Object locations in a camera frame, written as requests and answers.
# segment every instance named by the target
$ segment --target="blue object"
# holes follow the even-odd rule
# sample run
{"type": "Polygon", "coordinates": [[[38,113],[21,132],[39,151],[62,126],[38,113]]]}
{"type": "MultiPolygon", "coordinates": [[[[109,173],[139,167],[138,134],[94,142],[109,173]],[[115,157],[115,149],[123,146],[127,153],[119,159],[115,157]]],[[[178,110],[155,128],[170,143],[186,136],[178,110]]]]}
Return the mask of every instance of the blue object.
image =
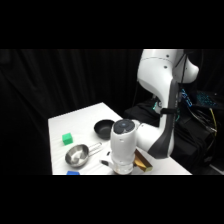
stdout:
{"type": "Polygon", "coordinates": [[[67,175],[68,176],[79,176],[80,173],[79,172],[68,171],[67,175]]]}
{"type": "Polygon", "coordinates": [[[182,99],[184,99],[185,103],[189,106],[192,107],[192,102],[190,100],[190,98],[188,97],[187,93],[185,92],[184,89],[181,90],[182,93],[182,99]]]}
{"type": "Polygon", "coordinates": [[[197,94],[197,99],[202,106],[217,106],[217,104],[206,93],[199,92],[197,94]]]}

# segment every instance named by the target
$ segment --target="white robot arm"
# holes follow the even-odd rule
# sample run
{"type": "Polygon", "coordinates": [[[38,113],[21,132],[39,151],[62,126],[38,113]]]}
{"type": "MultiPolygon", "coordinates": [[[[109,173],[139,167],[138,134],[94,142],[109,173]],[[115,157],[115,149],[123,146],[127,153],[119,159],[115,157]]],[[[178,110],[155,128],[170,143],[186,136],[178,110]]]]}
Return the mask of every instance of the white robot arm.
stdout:
{"type": "MultiPolygon", "coordinates": [[[[178,83],[189,84],[194,82],[198,77],[199,68],[194,64],[192,64],[188,57],[185,64],[186,57],[187,55],[184,55],[184,49],[177,49],[177,56],[173,67],[173,78],[178,83]]],[[[158,99],[154,107],[154,110],[157,114],[160,114],[161,109],[162,109],[162,103],[158,99]]]]}
{"type": "Polygon", "coordinates": [[[156,159],[170,156],[174,147],[175,111],[178,106],[179,85],[174,78],[177,49],[145,49],[138,70],[140,85],[156,95],[163,106],[158,128],[130,120],[116,122],[111,131],[111,154],[101,163],[117,174],[133,170],[136,147],[156,159]]]}

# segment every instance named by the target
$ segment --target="metal bowl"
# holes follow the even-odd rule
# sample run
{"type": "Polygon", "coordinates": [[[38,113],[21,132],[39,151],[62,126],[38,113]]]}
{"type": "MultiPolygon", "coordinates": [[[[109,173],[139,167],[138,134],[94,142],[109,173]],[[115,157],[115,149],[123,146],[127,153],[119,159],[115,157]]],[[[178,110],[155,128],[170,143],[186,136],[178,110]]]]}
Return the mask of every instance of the metal bowl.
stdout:
{"type": "Polygon", "coordinates": [[[65,161],[72,167],[84,165],[89,158],[89,148],[86,145],[77,145],[69,150],[65,156],[65,161]]]}

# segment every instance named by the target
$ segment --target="pan handle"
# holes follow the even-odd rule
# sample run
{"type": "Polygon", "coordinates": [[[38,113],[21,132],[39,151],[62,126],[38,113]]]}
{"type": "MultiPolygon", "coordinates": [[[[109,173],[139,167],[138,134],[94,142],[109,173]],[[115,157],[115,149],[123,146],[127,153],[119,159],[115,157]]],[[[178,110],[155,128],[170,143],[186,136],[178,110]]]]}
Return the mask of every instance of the pan handle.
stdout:
{"type": "Polygon", "coordinates": [[[92,148],[92,147],[94,147],[94,148],[93,148],[92,150],[89,150],[89,152],[94,152],[94,151],[96,151],[96,150],[99,149],[102,145],[103,145],[103,144],[102,144],[101,142],[99,142],[99,143],[97,143],[97,144],[95,144],[95,145],[90,146],[89,149],[92,148]]]}

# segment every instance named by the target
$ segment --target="small blue block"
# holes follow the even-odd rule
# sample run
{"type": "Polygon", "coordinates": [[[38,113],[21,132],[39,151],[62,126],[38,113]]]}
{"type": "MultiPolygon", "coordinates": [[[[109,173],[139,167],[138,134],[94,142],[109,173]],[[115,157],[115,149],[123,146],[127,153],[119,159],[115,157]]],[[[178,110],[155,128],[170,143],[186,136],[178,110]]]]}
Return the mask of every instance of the small blue block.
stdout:
{"type": "Polygon", "coordinates": [[[79,176],[80,173],[79,172],[68,171],[67,175],[68,176],[79,176]]]}

